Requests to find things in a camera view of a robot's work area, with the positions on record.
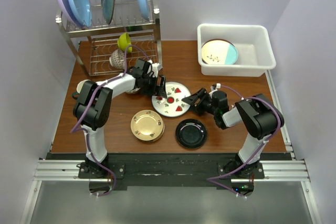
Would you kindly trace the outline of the white floral bottom plate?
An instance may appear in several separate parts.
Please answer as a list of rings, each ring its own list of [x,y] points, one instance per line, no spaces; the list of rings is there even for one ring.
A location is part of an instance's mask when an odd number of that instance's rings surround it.
[[[182,99],[191,95],[189,89],[179,82],[167,82],[165,89],[167,98],[152,97],[152,105],[155,111],[170,118],[185,114],[190,105],[183,102]]]

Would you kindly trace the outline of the black small plate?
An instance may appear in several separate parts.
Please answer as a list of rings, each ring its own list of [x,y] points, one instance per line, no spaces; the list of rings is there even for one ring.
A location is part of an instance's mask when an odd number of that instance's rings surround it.
[[[175,138],[182,147],[195,150],[205,144],[207,140],[207,129],[205,125],[198,120],[185,119],[177,125]]]

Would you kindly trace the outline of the cream yellow small plate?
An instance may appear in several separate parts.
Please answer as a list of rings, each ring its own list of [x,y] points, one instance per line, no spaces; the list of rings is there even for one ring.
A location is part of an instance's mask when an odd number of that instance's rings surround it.
[[[131,119],[130,127],[132,134],[144,142],[155,142],[164,132],[163,119],[152,110],[137,112]]]

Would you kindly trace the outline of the cream and teal plate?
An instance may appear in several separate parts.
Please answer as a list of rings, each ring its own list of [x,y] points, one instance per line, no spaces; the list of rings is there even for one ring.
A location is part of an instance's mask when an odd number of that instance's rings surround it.
[[[238,60],[238,50],[223,41],[211,41],[202,46],[201,56],[209,65],[233,65]]]

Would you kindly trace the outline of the red rimmed cream plate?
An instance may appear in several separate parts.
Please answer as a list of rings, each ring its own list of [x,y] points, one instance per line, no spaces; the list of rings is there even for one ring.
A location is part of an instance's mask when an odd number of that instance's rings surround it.
[[[234,44],[231,43],[230,41],[225,40],[225,39],[220,39],[220,38],[215,38],[215,39],[208,40],[206,43],[211,42],[211,41],[223,41],[223,42],[225,42],[225,43],[228,43],[228,44],[234,46]]]

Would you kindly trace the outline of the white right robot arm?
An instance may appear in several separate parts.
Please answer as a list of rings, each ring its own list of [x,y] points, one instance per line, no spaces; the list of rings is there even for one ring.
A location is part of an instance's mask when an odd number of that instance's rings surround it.
[[[217,127],[223,130],[244,124],[247,137],[235,159],[225,165],[227,176],[235,174],[246,178],[250,175],[266,144],[285,123],[281,112],[263,94],[242,98],[231,109],[227,94],[217,88],[210,93],[202,88],[182,101],[197,115],[205,112],[213,115]]]

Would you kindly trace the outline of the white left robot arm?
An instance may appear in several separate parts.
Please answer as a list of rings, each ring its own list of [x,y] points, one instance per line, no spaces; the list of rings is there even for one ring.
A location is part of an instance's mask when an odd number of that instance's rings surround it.
[[[104,162],[108,156],[104,125],[109,118],[112,99],[134,89],[140,89],[142,94],[150,97],[165,98],[166,78],[159,74],[162,68],[160,63],[138,59],[135,66],[111,79],[84,82],[73,108],[77,123],[71,133],[83,131],[86,158],[93,162],[90,171],[97,178],[105,177],[109,171],[109,165]]]

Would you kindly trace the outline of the white plastic bin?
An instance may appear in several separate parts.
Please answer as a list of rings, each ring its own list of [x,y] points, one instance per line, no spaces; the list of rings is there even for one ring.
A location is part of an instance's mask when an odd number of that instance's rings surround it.
[[[202,46],[211,39],[230,41],[238,50],[233,65],[209,65],[202,61]],[[268,30],[261,25],[200,24],[197,27],[198,63],[209,76],[260,77],[276,66]]]

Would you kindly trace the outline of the black floral patterned bowl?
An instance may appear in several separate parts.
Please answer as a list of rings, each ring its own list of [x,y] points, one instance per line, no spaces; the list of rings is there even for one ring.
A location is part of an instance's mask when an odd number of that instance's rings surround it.
[[[126,91],[126,94],[136,94],[140,91],[140,88],[134,88],[132,90]]]

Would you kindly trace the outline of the red patterned white bowl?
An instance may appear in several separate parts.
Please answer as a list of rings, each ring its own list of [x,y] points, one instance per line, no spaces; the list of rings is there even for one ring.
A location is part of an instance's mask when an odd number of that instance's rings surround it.
[[[125,57],[124,52],[121,49],[116,49],[109,57],[111,67],[124,70],[125,69]]]

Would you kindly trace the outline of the steel dish rack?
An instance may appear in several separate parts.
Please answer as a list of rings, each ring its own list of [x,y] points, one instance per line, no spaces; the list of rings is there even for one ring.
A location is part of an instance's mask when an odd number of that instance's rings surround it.
[[[109,57],[117,49],[117,40],[128,33],[135,48],[127,55],[131,66],[139,58],[149,57],[162,63],[160,9],[158,0],[146,0],[149,20],[141,16],[138,0],[115,0],[113,18],[107,24],[100,0],[89,0],[92,24],[80,28],[56,12],[56,24],[85,76],[112,76],[120,71],[110,65]]]

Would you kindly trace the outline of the lime green bowl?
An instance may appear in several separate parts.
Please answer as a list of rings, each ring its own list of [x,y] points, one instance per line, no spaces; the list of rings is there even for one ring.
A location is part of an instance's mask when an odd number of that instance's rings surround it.
[[[120,50],[123,52],[127,51],[128,53],[132,52],[131,47],[131,38],[128,33],[123,33],[117,40],[117,45]]]

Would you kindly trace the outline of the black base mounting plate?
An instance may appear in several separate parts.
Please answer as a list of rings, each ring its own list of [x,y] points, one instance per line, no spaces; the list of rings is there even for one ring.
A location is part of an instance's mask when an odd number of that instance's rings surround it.
[[[114,172],[115,190],[127,190],[131,186],[154,187],[211,187],[206,179],[223,176],[233,170],[235,154],[219,153],[140,153],[109,154],[103,166]],[[76,165],[80,179],[107,179],[108,172],[85,158]],[[244,168],[236,174],[221,178],[226,186],[230,179],[264,179],[261,163]]]

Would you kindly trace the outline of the dark green mug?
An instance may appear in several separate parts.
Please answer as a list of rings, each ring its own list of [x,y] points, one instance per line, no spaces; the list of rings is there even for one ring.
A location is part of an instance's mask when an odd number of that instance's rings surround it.
[[[87,81],[89,81],[89,79],[82,80],[82,81],[80,81],[80,82],[77,84],[77,87],[76,87],[75,92],[73,92],[73,93],[71,94],[71,97],[72,97],[73,99],[76,100],[76,99],[79,98],[79,94],[80,94],[80,92],[81,92],[81,89],[82,89],[84,83],[87,82]]]

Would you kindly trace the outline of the light blue plate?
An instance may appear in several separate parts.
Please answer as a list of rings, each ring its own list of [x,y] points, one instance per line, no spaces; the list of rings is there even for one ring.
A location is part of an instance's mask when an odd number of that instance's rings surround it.
[[[92,14],[89,0],[68,0],[70,9],[80,27],[90,27]]]

